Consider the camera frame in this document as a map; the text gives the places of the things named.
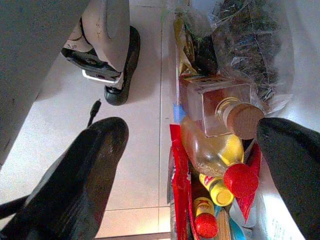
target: white tile floor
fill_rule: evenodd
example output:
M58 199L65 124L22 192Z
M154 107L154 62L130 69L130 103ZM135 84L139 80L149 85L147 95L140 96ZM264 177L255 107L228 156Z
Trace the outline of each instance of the white tile floor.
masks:
M85 128L91 106L100 98L95 120L123 118L129 141L97 237L170 231L167 178L176 54L172 16L161 6L158 0L130 1L130 21L140 33L141 50L125 105L107 104L102 85L57 58L0 172L0 204L32 191ZM8 220L0 221L0 229Z

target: cable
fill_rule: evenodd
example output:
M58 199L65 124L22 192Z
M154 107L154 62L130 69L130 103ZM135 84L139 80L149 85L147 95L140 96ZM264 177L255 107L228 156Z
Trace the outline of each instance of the cable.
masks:
M89 119L89 122L88 122L88 126L87 126L87 127L89 127L89 126L92 124L95 116L96 116L97 113L99 112L100 106L101 106L101 101L100 101L100 99L99 99L98 101L95 101L95 103L93 104L93 106L92 106L92 108L91 108L91 111L90 111L90 119Z

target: person's foot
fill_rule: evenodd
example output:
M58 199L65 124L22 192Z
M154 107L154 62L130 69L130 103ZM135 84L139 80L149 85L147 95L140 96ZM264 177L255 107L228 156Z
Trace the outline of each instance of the person's foot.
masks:
M82 131L0 231L0 239L92 240L128 136L127 124L118 117Z
M128 100L131 78L137 68L139 54L140 35L137 29L130 26L130 42L123 71L122 89L104 86L104 97L109 104L119 106Z
M320 133L284 118L259 121L257 142L305 239L320 239Z

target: wooden cork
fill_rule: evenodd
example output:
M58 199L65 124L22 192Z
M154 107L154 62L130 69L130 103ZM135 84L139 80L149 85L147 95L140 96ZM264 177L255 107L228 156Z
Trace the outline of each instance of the wooden cork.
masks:
M249 103L231 105L223 115L230 132L244 140L256 137L258 122L264 117L260 108Z

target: red package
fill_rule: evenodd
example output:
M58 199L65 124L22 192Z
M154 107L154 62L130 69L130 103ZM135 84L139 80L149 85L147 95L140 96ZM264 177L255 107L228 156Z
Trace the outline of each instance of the red package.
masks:
M249 165L250 169L259 177L259 172L260 172L260 165L261 165L261 160L262 160L262 153L259 148L259 145L255 143L252 147L250 157L247 161L247 164ZM244 217L245 222L247 222L249 213L251 210L251 207L254 203L255 200L255 193L247 196L247 197L236 197L236 201L239 205L239 208L242 212L242 215Z
M175 174L172 180L172 189L176 218L176 236L177 240L187 240L188 200L191 197L191 182L188 174L188 156L181 143L180 126L171 124L170 132L175 163Z

